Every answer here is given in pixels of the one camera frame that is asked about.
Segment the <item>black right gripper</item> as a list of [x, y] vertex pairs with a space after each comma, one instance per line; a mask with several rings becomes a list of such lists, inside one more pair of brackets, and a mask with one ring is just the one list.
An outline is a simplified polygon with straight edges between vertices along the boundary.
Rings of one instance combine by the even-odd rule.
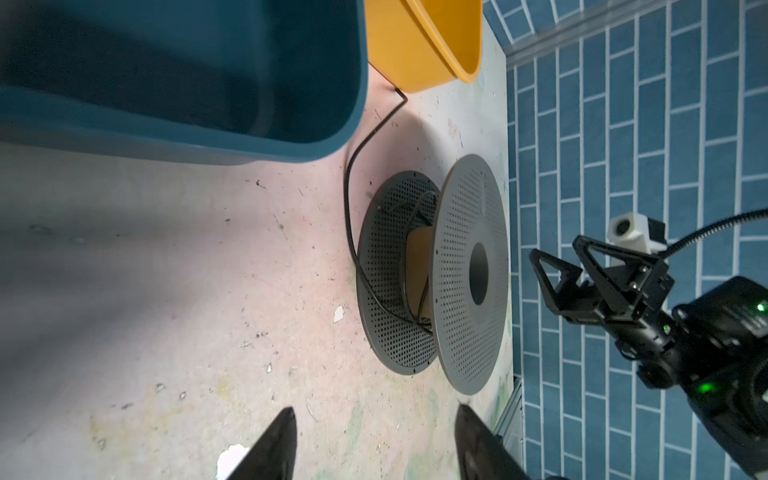
[[[580, 266], [539, 249], [529, 254], [547, 308], [570, 323], [604, 329], [621, 355], [638, 363], [647, 387], [674, 386], [675, 328], [662, 310], [674, 280], [664, 261], [583, 235], [572, 246]], [[559, 273], [557, 284], [544, 264]]]

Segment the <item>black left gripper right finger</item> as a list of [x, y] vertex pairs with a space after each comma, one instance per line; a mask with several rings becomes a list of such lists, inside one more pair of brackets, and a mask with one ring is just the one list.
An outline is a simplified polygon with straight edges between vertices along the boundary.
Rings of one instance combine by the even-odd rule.
[[502, 442], [467, 404], [458, 406], [454, 438], [462, 480], [530, 479]]

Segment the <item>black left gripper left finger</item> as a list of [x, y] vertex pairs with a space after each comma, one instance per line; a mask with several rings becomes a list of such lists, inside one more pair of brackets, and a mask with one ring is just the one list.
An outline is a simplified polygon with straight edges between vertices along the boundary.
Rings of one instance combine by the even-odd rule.
[[286, 407], [238, 462], [227, 479], [291, 480], [296, 461], [297, 439], [294, 409]]

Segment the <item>grey perforated cable spool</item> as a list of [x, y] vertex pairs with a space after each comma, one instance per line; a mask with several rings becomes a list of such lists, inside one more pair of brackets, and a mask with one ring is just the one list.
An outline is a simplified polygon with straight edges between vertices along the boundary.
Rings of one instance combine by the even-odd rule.
[[456, 391], [478, 393], [501, 350], [509, 287], [490, 165], [467, 155], [441, 186], [417, 171], [390, 177], [353, 246], [360, 317], [378, 359], [401, 375], [438, 361]]

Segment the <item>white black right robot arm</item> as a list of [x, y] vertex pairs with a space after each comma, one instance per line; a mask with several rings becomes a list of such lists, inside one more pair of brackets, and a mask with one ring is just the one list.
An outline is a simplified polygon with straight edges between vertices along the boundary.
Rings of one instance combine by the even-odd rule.
[[680, 387], [705, 429], [751, 478], [767, 476], [767, 290], [735, 276], [670, 312], [666, 260], [697, 232], [648, 254], [579, 235], [574, 265], [534, 249], [529, 260], [547, 308], [597, 326], [638, 364], [650, 389]]

